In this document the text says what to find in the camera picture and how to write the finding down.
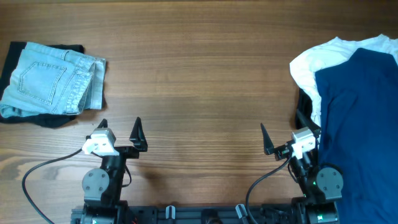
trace folded jeans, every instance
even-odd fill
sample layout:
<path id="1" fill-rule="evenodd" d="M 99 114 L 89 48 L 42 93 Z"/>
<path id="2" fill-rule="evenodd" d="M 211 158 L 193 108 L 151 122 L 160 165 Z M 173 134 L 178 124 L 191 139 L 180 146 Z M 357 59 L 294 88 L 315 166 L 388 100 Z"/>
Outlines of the folded jeans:
<path id="1" fill-rule="evenodd" d="M 100 110 L 104 76 L 103 58 L 28 42 L 11 75 L 10 85 L 4 90 L 1 116 Z"/>

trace wooden table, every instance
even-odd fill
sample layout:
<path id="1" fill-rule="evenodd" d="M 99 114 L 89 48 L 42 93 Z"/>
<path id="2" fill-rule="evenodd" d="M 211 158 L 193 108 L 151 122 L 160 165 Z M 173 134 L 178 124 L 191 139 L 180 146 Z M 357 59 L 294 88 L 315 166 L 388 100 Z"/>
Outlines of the wooden table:
<path id="1" fill-rule="evenodd" d="M 34 165 L 79 149 L 106 118 L 127 145 L 135 118 L 149 143 L 127 162 L 130 205 L 235 205 L 281 164 L 262 148 L 290 139 L 298 88 L 289 62 L 338 36 L 398 38 L 396 2 L 214 1 L 0 5 L 0 68 L 12 40 L 82 44 L 106 58 L 101 111 L 62 128 L 0 124 L 0 222 L 43 223 L 21 189 Z M 33 172 L 27 189 L 55 223 L 83 205 L 81 180 L 99 167 L 79 154 Z M 257 186 L 253 203 L 301 196 L 286 169 Z"/>

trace folded clothing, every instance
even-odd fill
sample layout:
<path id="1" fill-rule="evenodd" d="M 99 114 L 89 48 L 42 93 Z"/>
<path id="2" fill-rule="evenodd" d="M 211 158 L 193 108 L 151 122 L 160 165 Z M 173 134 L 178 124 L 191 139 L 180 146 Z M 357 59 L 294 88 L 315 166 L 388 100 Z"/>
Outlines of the folded clothing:
<path id="1" fill-rule="evenodd" d="M 358 49 L 315 74 L 322 97 L 319 164 L 343 172 L 340 223 L 396 223 L 398 65 L 391 54 Z"/>
<path id="2" fill-rule="evenodd" d="M 12 41 L 9 46 L 4 67 L 2 69 L 0 77 L 0 98 L 2 97 L 4 90 L 10 85 L 11 73 L 18 65 L 19 57 L 21 56 L 22 50 L 26 47 L 27 42 L 16 42 Z M 62 50 L 74 50 L 79 53 L 84 53 L 84 47 L 82 45 L 50 45 L 56 49 Z M 58 128 L 69 121 L 73 121 L 76 118 L 75 115 L 57 115 L 57 114 L 39 114 L 35 116 L 18 117 L 11 116 L 2 118 L 0 116 L 0 123 L 14 124 L 14 123 L 34 123 L 45 128 Z"/>
<path id="3" fill-rule="evenodd" d="M 28 42 L 0 101 L 3 118 L 101 109 L 105 59 Z"/>
<path id="4" fill-rule="evenodd" d="M 312 100 L 311 119 L 317 125 L 321 126 L 321 97 L 315 83 L 315 72 L 346 62 L 358 48 L 392 54 L 398 62 L 398 39 L 392 40 L 380 35 L 358 42 L 336 37 L 325 44 L 306 50 L 290 63 L 293 79 Z"/>

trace cable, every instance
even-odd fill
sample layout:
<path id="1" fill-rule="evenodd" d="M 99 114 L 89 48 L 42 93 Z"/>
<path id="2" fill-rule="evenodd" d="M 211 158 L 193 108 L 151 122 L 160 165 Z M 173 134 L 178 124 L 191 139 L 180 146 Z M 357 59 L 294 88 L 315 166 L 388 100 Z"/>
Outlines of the cable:
<path id="1" fill-rule="evenodd" d="M 30 170 L 28 170 L 28 171 L 26 172 L 26 174 L 24 175 L 24 178 L 22 178 L 22 190 L 24 191 L 24 194 L 25 194 L 27 200 L 28 200 L 29 203 L 33 206 L 33 208 L 36 210 L 36 212 L 37 212 L 41 217 L 43 217 L 44 220 L 47 221 L 48 223 L 54 224 L 53 221 L 51 221 L 48 217 L 46 217 L 46 216 L 44 215 L 44 213 L 43 213 L 42 211 L 40 211 L 40 209 L 36 206 L 36 204 L 33 202 L 33 200 L 31 199 L 31 197 L 30 197 L 29 194 L 27 193 L 27 191 L 26 191 L 26 186 L 25 186 L 26 178 L 27 178 L 27 176 L 28 176 L 31 172 L 33 172 L 34 170 L 36 170 L 36 169 L 39 168 L 39 167 L 42 167 L 42 166 L 47 165 L 47 164 L 51 164 L 51 163 L 53 163 L 53 162 L 58 162 L 58 161 L 61 161 L 61 160 L 64 160 L 64 159 L 71 158 L 72 156 L 75 156 L 75 155 L 79 154 L 79 152 L 81 152 L 81 149 L 77 150 L 76 152 L 74 152 L 74 153 L 72 153 L 72 154 L 70 154 L 70 155 L 68 155 L 68 156 L 64 156 L 64 157 L 61 157 L 61 158 L 58 158 L 58 159 L 53 159 L 53 160 L 50 160 L 50 161 L 47 161 L 47 162 L 43 162 L 43 163 L 41 163 L 41 164 L 39 164 L 39 165 L 36 165 L 36 166 L 34 166 L 33 168 L 31 168 Z"/>
<path id="2" fill-rule="evenodd" d="M 286 161 L 280 165 L 278 168 L 274 169 L 273 171 L 269 172 L 266 175 L 263 175 L 262 177 L 258 178 L 258 180 L 256 180 L 249 188 L 248 193 L 246 194 L 246 210 L 248 212 L 248 215 L 251 219 L 251 221 L 253 222 L 253 224 L 258 224 L 257 221 L 254 219 L 253 215 L 250 212 L 250 208 L 249 208 L 249 196 L 251 191 L 253 190 L 253 188 L 260 183 L 262 180 L 264 180 L 265 178 L 269 177 L 272 174 L 275 174 L 276 172 L 280 171 L 281 169 L 283 169 L 289 162 L 290 162 L 290 158 L 292 158 L 292 151 L 289 153 L 288 158 L 286 159 Z"/>
<path id="3" fill-rule="evenodd" d="M 99 158 L 102 158 L 102 156 L 100 156 L 100 155 L 98 155 L 98 154 L 95 154 L 94 152 L 91 152 L 92 153 L 92 155 L 94 155 L 94 156 L 97 156 L 97 157 L 99 157 Z"/>
<path id="4" fill-rule="evenodd" d="M 290 170 L 290 163 L 287 164 L 287 170 L 289 171 L 290 176 L 293 178 L 294 182 L 297 183 L 297 179 L 294 177 L 292 171 Z"/>
<path id="5" fill-rule="evenodd" d="M 131 181 L 132 181 L 132 179 L 131 179 L 131 174 L 130 174 L 129 168 L 127 168 L 127 165 L 126 165 L 126 172 L 129 174 L 129 177 L 130 177 L 130 183 L 128 183 L 128 184 L 123 184 L 123 185 L 122 185 L 122 187 L 127 187 L 128 185 L 130 185 L 130 184 L 131 184 Z"/>

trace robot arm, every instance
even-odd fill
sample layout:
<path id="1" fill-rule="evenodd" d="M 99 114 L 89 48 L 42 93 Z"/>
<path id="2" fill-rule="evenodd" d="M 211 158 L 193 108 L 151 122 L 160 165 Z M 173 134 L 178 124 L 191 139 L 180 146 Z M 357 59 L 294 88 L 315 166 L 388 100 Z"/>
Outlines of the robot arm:
<path id="1" fill-rule="evenodd" d="M 120 194 L 126 160 L 138 159 L 140 152 L 148 150 L 141 119 L 136 119 L 131 131 L 130 141 L 134 146 L 114 147 L 115 141 L 116 137 L 105 119 L 91 136 L 86 137 L 84 152 L 94 152 L 102 158 L 102 163 L 100 168 L 88 171 L 83 178 L 85 206 L 80 218 L 81 224 L 132 223 L 133 215 L 127 202 L 120 201 Z"/>
<path id="2" fill-rule="evenodd" d="M 342 198 L 342 173 L 332 164 L 318 164 L 320 127 L 308 121 L 300 111 L 297 111 L 297 115 L 306 127 L 294 131 L 292 140 L 277 148 L 261 124 L 264 152 L 267 155 L 275 154 L 277 161 L 288 158 L 290 153 L 292 155 L 289 166 L 304 195 L 292 199 L 298 223 L 339 223 L 335 202 Z"/>

